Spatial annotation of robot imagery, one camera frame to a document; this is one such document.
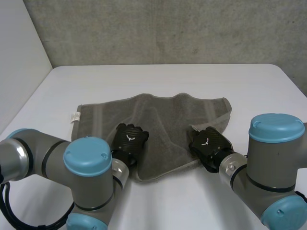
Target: white table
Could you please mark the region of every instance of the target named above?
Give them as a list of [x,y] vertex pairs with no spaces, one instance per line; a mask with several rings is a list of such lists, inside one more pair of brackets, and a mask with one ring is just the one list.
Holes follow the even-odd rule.
[[[70,115],[80,104],[151,93],[170,97],[226,97],[233,108],[224,135],[246,154],[250,120],[262,113],[288,113],[307,122],[307,98],[274,65],[75,66],[53,69],[1,134],[27,127],[70,140]],[[307,170],[296,189],[307,194]],[[70,190],[39,176],[12,183],[15,214],[32,225],[51,224],[72,203]],[[11,229],[0,216],[0,229]],[[198,168],[149,184],[128,181],[110,230],[266,230],[216,174]]]

